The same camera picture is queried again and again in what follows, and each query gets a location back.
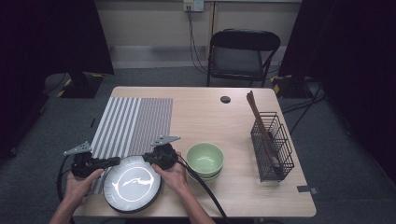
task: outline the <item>wooden chopstick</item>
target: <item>wooden chopstick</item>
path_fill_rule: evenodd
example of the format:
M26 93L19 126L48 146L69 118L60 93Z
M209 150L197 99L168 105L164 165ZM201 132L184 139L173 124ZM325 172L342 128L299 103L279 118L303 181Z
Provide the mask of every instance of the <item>wooden chopstick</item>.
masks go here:
M259 109L256 106L256 102L254 100L254 95L253 91L250 91L247 94L247 101L250 104L251 110L253 111L253 115L256 118L257 125L259 126L259 131L262 133L262 136L264 137L264 140L267 141L268 143L272 143L270 136L268 135L268 132L265 128L264 123L262 122L262 116L260 116Z

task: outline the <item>gray carpet floor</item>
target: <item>gray carpet floor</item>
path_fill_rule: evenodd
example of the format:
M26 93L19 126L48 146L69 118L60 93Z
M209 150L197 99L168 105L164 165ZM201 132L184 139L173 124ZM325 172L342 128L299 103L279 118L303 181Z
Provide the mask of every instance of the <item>gray carpet floor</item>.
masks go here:
M57 98L67 76L47 78L43 114L18 145L16 158L0 160L0 224L48 223L59 201L56 177L63 152L91 142L108 97L116 86L204 87L205 74L194 67L117 69L106 76L94 99ZM248 87L248 82L216 79L213 87ZM310 82L315 92L318 84ZM265 87L272 88L267 81ZM282 108L306 99L278 98ZM291 129L303 109L285 113ZM369 153L348 134L343 119L326 98L312 105L295 127L292 141L313 194L317 214L276 218L294 223L396 223L396 191ZM76 223L124 223L122 219L76 218Z

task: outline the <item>chopsticks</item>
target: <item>chopsticks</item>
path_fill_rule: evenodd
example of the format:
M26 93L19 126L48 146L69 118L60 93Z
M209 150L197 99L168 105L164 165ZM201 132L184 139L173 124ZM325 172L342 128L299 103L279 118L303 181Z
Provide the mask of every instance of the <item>chopsticks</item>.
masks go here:
M250 91L247 94L247 101L250 104L250 107L251 107L251 110L253 111L254 117L256 118L257 125L259 126L259 131L260 131L260 133L262 133L262 136L264 137L264 141L269 143L268 145L271 145L269 147L271 149L273 149L273 146L271 144L272 143L271 138L268 135L267 130L265 129L264 123L262 122L262 117L260 116L260 112L257 109L256 102L254 100L253 91Z
M250 91L247 94L247 101L250 104L251 110L253 111L254 117L256 119L257 126L259 127L259 131L262 134L263 142L266 145L269 155L269 160L272 163L272 167L274 169L274 173L279 178L279 180L283 180L285 178L282 164L280 163L279 156L276 152L276 149L273 145L273 141L271 140L264 123L262 122L262 116L260 116L259 109L256 106L256 102L254 100L253 91Z

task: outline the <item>white plate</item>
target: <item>white plate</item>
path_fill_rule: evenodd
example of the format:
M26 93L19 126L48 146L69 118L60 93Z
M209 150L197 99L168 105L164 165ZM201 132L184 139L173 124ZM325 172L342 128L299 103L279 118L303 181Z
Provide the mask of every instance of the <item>white plate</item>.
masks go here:
M121 213L147 208L157 198L161 176L141 156L127 157L108 172L104 193L110 206Z

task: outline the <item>chair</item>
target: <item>chair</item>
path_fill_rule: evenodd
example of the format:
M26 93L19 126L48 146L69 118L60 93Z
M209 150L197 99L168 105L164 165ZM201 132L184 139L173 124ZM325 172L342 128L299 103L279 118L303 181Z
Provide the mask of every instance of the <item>chair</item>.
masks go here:
M279 37L271 32L226 29L215 33L210 39L206 86L216 77L249 80L250 84L261 81L263 87L279 46Z

